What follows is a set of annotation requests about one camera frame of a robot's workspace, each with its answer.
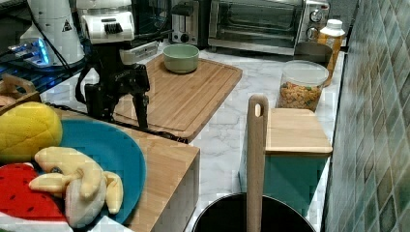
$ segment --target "white countertop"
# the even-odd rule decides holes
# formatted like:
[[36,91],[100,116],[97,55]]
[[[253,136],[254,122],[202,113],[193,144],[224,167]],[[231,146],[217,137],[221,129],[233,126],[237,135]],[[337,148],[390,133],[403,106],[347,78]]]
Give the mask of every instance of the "white countertop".
[[[157,55],[166,46],[161,43]],[[339,54],[330,86],[323,89],[316,116],[332,142],[337,115],[337,101],[344,53]],[[281,68],[292,57],[275,54],[241,55],[237,50],[219,49],[217,52],[201,50],[200,58],[231,65],[243,70],[242,79],[206,124],[191,145],[201,149],[199,200],[186,232],[191,229],[202,210],[227,194],[240,192],[238,170],[242,154],[248,99],[253,94],[264,94],[270,107],[275,107]],[[85,111],[84,104],[75,100],[74,89],[78,75],[41,94],[43,102],[63,104]],[[320,230],[329,162],[313,196],[307,220],[316,231]]]

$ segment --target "bowl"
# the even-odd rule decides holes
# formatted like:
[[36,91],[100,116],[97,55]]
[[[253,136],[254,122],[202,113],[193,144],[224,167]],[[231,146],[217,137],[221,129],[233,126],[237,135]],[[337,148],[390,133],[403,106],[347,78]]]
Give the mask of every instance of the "bowl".
[[199,49],[189,44],[172,44],[163,49],[163,62],[174,73],[189,73],[198,67]]

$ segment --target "toy watermelon slice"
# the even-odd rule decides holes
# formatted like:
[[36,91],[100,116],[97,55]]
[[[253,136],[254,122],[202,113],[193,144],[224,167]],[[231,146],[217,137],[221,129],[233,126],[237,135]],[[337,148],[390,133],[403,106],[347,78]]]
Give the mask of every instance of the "toy watermelon slice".
[[0,167],[0,231],[72,232],[51,196],[29,188],[36,177],[29,163]]

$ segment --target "black pot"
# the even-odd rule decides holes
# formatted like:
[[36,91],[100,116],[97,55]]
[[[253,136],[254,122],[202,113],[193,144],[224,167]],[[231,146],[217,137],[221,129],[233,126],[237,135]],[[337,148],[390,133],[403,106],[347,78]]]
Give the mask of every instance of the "black pot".
[[328,68],[333,50],[322,43],[301,42],[295,46],[294,60],[306,60]]
[[[193,232],[246,232],[247,195],[237,193],[213,202],[199,215]],[[314,232],[300,214],[274,198],[263,196],[261,232]]]

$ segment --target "toy banana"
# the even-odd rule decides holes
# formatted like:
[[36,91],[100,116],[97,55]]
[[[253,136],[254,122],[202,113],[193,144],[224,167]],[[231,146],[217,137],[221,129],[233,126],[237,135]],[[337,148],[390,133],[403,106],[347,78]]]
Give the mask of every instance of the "toy banana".
[[64,194],[67,186],[81,179],[79,195],[91,199],[106,184],[105,203],[111,214],[117,214],[123,202],[121,178],[103,169],[91,158],[73,148],[49,147],[40,150],[34,159],[46,174],[30,182],[30,189]]

